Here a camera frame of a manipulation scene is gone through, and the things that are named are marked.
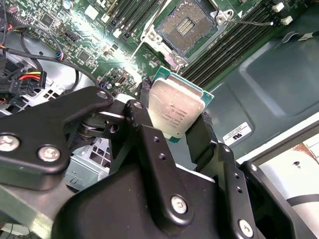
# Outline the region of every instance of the black cable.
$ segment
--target black cable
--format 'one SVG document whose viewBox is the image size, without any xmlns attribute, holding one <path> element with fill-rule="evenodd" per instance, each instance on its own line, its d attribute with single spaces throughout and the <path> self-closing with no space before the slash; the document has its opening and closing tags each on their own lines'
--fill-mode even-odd
<svg viewBox="0 0 319 239">
<path fill-rule="evenodd" d="M 44 30 L 41 27 L 33 26 L 33 25 L 21 25 L 21 26 L 15 26 L 14 28 L 12 28 L 11 31 L 15 31 L 15 30 L 19 30 L 19 29 L 26 29 L 26 28 L 37 29 L 37 30 L 40 30 L 40 31 L 44 32 L 45 34 L 47 34 L 53 40 L 53 42 L 57 45 L 57 47 L 59 48 L 59 51 L 61 53 L 63 53 L 62 48 L 61 48 L 60 44 L 58 43 L 58 41 L 48 31 Z"/>
<path fill-rule="evenodd" d="M 75 90 L 75 88 L 78 86 L 79 82 L 80 82 L 80 74 L 79 74 L 79 71 L 78 71 L 78 70 L 75 70 L 75 82 L 74 82 L 72 88 L 71 88 L 71 89 L 68 89 L 68 90 L 65 90 L 65 91 L 61 94 L 61 96 L 64 96 L 64 95 L 67 95 L 67 94 L 73 92 L 73 91 Z"/>
<path fill-rule="evenodd" d="M 0 45 L 4 45 L 5 40 L 6 40 L 6 34 L 8 31 L 8 17 L 6 14 L 6 7 L 5 7 L 5 0 L 2 0 L 2 6 L 3 6 L 3 13 L 4 13 L 4 28 L 3 28 L 3 37 Z"/>
<path fill-rule="evenodd" d="M 8 239 L 8 238 L 11 236 L 11 234 L 12 234 L 12 230 L 13 230 L 13 224 L 11 224 L 11 231 L 10 231 L 9 236 L 7 236 L 7 237 L 6 237 L 6 239 Z"/>
<path fill-rule="evenodd" d="M 28 50 L 28 48 L 27 48 L 26 45 L 25 45 L 24 35 L 23 35 L 22 32 L 19 34 L 19 41 L 20 41 L 20 44 L 21 44 L 23 50 L 25 51 L 25 53 L 31 54 L 31 52 Z M 34 63 L 34 65 L 36 66 L 37 70 L 43 71 L 43 68 L 42 68 L 40 62 L 39 62 L 37 59 L 31 58 L 31 61 L 32 61 L 32 62 Z"/>
<path fill-rule="evenodd" d="M 30 229 L 28 228 L 28 230 L 29 230 L 29 235 L 30 235 L 30 238 L 32 239 L 32 235 L 31 235 Z"/>
<path fill-rule="evenodd" d="M 77 67 L 75 65 L 73 65 L 72 63 L 69 63 L 67 61 L 59 61 L 58 59 L 54 58 L 54 57 L 48 57 L 48 56 L 37 56 L 37 55 L 32 55 L 32 54 L 27 54 L 21 51 L 17 51 L 17 50 L 13 50 L 10 48 L 6 48 L 4 49 L 6 52 L 12 54 L 12 55 L 17 55 L 17 56 L 22 56 L 22 57 L 27 57 L 27 58 L 34 58 L 34 59 L 38 59 L 38 60 L 43 60 L 43 61 L 51 61 L 51 62 L 55 62 L 55 63 L 60 63 L 63 65 L 66 65 L 68 67 L 73 68 L 74 70 L 77 70 L 79 72 L 81 72 L 82 74 L 86 75 L 94 84 L 96 87 L 99 87 L 98 81 L 96 80 L 96 78 L 89 72 L 81 69 L 80 67 Z"/>
</svg>

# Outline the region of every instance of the cable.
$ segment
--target cable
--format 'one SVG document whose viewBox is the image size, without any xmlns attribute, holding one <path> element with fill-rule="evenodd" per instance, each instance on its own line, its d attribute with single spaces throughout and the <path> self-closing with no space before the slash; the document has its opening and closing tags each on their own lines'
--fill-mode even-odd
<svg viewBox="0 0 319 239">
<path fill-rule="evenodd" d="M 2 6 L 3 6 L 3 12 L 4 12 L 4 29 L 3 29 L 3 37 L 2 37 L 0 45 L 3 46 L 6 40 L 6 34 L 8 30 L 8 17 L 6 14 L 5 0 L 2 0 Z"/>
<path fill-rule="evenodd" d="M 29 235 L 30 235 L 30 238 L 32 239 L 32 235 L 31 235 L 30 229 L 28 228 L 28 230 L 29 230 Z"/>
<path fill-rule="evenodd" d="M 40 71 L 33 71 L 33 72 L 26 73 L 26 75 L 41 75 L 41 74 L 42 74 L 42 72 L 40 72 Z"/>
<path fill-rule="evenodd" d="M 21 44 L 23 50 L 25 51 L 25 53 L 31 54 L 31 52 L 28 50 L 27 46 L 25 45 L 24 35 L 22 32 L 19 34 L 19 41 L 20 41 L 20 44 Z M 40 62 L 37 59 L 34 59 L 34 58 L 30 58 L 30 59 L 34 63 L 34 65 L 36 66 L 37 70 L 43 71 L 43 68 L 42 68 Z"/>
<path fill-rule="evenodd" d="M 37 81 L 40 81 L 40 77 L 34 75 L 24 75 L 19 78 L 20 81 L 23 81 L 25 79 L 36 79 Z"/>
<path fill-rule="evenodd" d="M 250 25 L 256 25 L 256 26 L 273 26 L 274 25 L 274 22 L 256 22 L 256 21 L 239 21 L 239 20 L 229 20 L 227 22 L 250 24 Z"/>
<path fill-rule="evenodd" d="M 72 88 L 62 92 L 61 96 L 64 96 L 64 95 L 67 95 L 67 94 L 73 92 L 75 90 L 75 88 L 78 86 L 79 82 L 80 82 L 80 74 L 79 74 L 78 70 L 75 70 L 75 82 L 74 82 Z"/>
<path fill-rule="evenodd" d="M 6 48 L 5 49 L 6 52 L 12 54 L 12 55 L 17 55 L 17 56 L 22 56 L 22 57 L 27 57 L 27 58 L 34 58 L 34 59 L 38 59 L 38 60 L 44 60 L 44 61 L 51 61 L 51 62 L 55 62 L 55 63 L 60 63 L 63 65 L 66 65 L 68 67 L 73 68 L 74 70 L 77 70 L 79 72 L 81 72 L 82 74 L 86 75 L 93 83 L 96 87 L 99 87 L 99 84 L 96 80 L 96 78 L 89 72 L 81 69 L 80 67 L 77 67 L 75 65 L 73 65 L 72 63 L 66 62 L 66 61 L 59 61 L 56 58 L 53 57 L 47 57 L 47 56 L 37 56 L 37 55 L 32 55 L 32 54 L 27 54 L 21 51 L 16 51 L 10 48 Z"/>
<path fill-rule="evenodd" d="M 10 231 L 10 233 L 9 233 L 9 236 L 6 237 L 6 239 L 8 239 L 8 238 L 11 236 L 12 230 L 13 230 L 13 224 L 11 224 L 11 231 Z"/>
<path fill-rule="evenodd" d="M 12 28 L 11 31 L 15 31 L 15 30 L 20 30 L 20 29 L 25 29 L 25 28 L 33 28 L 33 29 L 37 29 L 39 31 L 42 31 L 44 32 L 45 34 L 47 34 L 52 40 L 53 42 L 57 45 L 57 47 L 59 48 L 59 51 L 61 52 L 61 58 L 59 59 L 60 61 L 63 60 L 63 50 L 60 46 L 60 44 L 58 43 L 58 41 L 46 30 L 44 30 L 43 28 L 41 27 L 38 27 L 38 26 L 33 26 L 33 25 L 21 25 L 21 26 L 15 26 L 14 28 Z"/>
</svg>

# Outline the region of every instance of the screw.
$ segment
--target screw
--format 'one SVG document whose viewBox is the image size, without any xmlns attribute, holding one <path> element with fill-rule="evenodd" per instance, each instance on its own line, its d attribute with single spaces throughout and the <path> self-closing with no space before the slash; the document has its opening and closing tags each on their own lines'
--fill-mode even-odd
<svg viewBox="0 0 319 239">
<path fill-rule="evenodd" d="M 240 230 L 243 232 L 243 234 L 246 237 L 252 238 L 254 236 L 253 229 L 251 228 L 251 226 L 249 225 L 248 222 L 246 222 L 245 220 L 241 219 L 241 220 L 238 221 L 238 225 L 240 227 Z"/>
<path fill-rule="evenodd" d="M 222 23 L 224 21 L 224 18 L 222 16 L 219 16 L 217 19 L 216 19 L 217 23 Z"/>
<path fill-rule="evenodd" d="M 251 168 L 256 172 L 258 171 L 258 168 L 254 164 L 251 165 Z"/>
<path fill-rule="evenodd" d="M 107 98 L 108 98 L 108 96 L 106 95 L 106 93 L 105 93 L 104 91 L 99 91 L 99 92 L 97 93 L 97 95 L 98 95 L 99 97 L 103 98 L 103 99 L 107 99 Z"/>
<path fill-rule="evenodd" d="M 228 153 L 230 152 L 229 147 L 227 147 L 226 145 L 224 145 L 224 149 L 225 149 L 226 152 L 228 152 Z"/>
<path fill-rule="evenodd" d="M 38 152 L 39 158 L 45 162 L 54 162 L 60 158 L 60 155 L 60 151 L 52 146 L 42 147 Z"/>
<path fill-rule="evenodd" d="M 142 109 L 142 108 L 143 108 L 143 106 L 141 105 L 140 102 L 134 102 L 134 106 L 137 107 L 137 108 L 139 108 L 139 109 Z"/>
<path fill-rule="evenodd" d="M 20 141 L 11 135 L 0 136 L 0 151 L 10 152 L 18 148 Z"/>
<path fill-rule="evenodd" d="M 179 214 L 184 214 L 187 211 L 187 204 L 183 198 L 179 196 L 173 196 L 171 198 L 171 205 L 173 206 L 174 210 Z"/>
</svg>

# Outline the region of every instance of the chip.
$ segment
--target chip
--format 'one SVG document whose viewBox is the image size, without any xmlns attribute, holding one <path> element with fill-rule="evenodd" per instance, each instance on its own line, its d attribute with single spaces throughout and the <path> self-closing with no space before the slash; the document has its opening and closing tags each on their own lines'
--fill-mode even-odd
<svg viewBox="0 0 319 239">
<path fill-rule="evenodd" d="M 95 20 L 99 14 L 99 12 L 91 5 L 88 6 L 84 13 L 88 15 L 92 20 Z"/>
<path fill-rule="evenodd" d="M 45 14 L 41 22 L 47 26 L 51 26 L 51 24 L 53 23 L 53 18 L 50 17 L 48 14 Z"/>
<path fill-rule="evenodd" d="M 90 55 L 85 51 L 82 51 L 79 55 L 79 59 L 86 62 L 90 58 Z"/>
<path fill-rule="evenodd" d="M 216 25 L 197 0 L 182 0 L 156 28 L 156 32 L 185 56 Z"/>
</svg>

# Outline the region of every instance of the capacitor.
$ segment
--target capacitor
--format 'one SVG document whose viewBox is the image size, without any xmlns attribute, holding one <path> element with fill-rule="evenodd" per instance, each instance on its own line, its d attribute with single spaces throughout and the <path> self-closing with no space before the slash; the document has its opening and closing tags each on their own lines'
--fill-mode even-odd
<svg viewBox="0 0 319 239">
<path fill-rule="evenodd" d="M 6 11 L 9 14 L 16 14 L 20 11 L 20 8 L 18 6 L 8 6 Z"/>
<path fill-rule="evenodd" d="M 72 1 L 64 0 L 63 1 L 63 7 L 66 10 L 70 10 L 74 6 L 74 3 Z"/>
<path fill-rule="evenodd" d="M 112 84 L 111 83 L 106 84 L 106 89 L 110 90 L 111 88 L 112 88 Z"/>
</svg>

